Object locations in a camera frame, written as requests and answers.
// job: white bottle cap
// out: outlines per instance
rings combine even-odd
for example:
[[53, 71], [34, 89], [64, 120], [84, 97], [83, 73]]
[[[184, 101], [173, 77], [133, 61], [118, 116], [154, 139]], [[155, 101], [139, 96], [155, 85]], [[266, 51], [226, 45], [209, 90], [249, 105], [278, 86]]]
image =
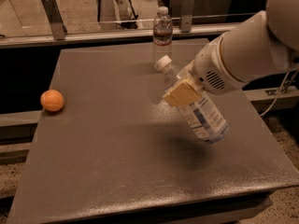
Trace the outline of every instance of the white bottle cap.
[[160, 13], [162, 15], [168, 14], [168, 7], [159, 7], [158, 13]]
[[172, 65], [172, 60], [169, 58], [169, 56], [165, 55], [154, 65], [154, 68], [157, 71], [161, 71], [165, 74], [169, 71], [171, 65]]

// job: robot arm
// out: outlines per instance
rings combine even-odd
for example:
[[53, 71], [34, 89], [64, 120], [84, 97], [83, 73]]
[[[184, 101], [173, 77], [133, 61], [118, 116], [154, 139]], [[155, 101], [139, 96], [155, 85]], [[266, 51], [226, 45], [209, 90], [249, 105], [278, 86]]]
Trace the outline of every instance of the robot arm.
[[298, 0], [268, 0], [261, 11], [196, 55], [192, 75], [216, 94], [299, 69]]

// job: clear plastic bottle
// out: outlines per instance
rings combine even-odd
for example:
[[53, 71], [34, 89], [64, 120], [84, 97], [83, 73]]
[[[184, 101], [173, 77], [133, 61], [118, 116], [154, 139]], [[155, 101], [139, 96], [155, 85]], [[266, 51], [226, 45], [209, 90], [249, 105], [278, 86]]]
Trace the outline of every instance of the clear plastic bottle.
[[[164, 89], [167, 91], [180, 79], [190, 76], [191, 66], [190, 63], [179, 71], [171, 59], [164, 56], [154, 67], [164, 73]], [[198, 90], [201, 90], [202, 97], [194, 103], [178, 106], [178, 111], [201, 141], [214, 144], [228, 133], [229, 126], [207, 92], [202, 87]]]
[[159, 7], [153, 21], [152, 60], [158, 62], [163, 56], [172, 54], [173, 23], [168, 15], [168, 7]]

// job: gray tabletop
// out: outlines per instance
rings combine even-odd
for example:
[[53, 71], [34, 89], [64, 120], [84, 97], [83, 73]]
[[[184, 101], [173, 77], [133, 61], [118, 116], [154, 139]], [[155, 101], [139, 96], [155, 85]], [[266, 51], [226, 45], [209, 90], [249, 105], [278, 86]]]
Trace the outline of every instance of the gray tabletop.
[[[177, 65], [206, 43], [174, 42]], [[230, 125], [208, 146], [161, 99], [151, 44], [63, 50], [8, 224], [101, 217], [299, 185], [298, 171], [242, 91], [211, 95]]]

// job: floor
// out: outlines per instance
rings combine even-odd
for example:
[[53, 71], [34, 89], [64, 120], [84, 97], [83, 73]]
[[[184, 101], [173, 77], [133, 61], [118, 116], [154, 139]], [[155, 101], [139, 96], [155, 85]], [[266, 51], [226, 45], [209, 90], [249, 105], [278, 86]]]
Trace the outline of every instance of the floor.
[[[140, 20], [138, 28], [149, 28], [156, 14], [157, 0], [131, 0]], [[101, 31], [96, 21], [96, 0], [57, 0], [69, 33]], [[0, 0], [0, 34], [7, 37], [49, 35], [50, 27], [39, 0]], [[265, 123], [278, 143], [299, 170], [299, 107], [294, 110], [271, 112]], [[0, 165], [0, 223], [6, 223], [11, 197], [14, 195], [24, 160]], [[273, 205], [255, 218], [241, 224], [299, 223], [299, 188], [276, 191], [271, 195]]]

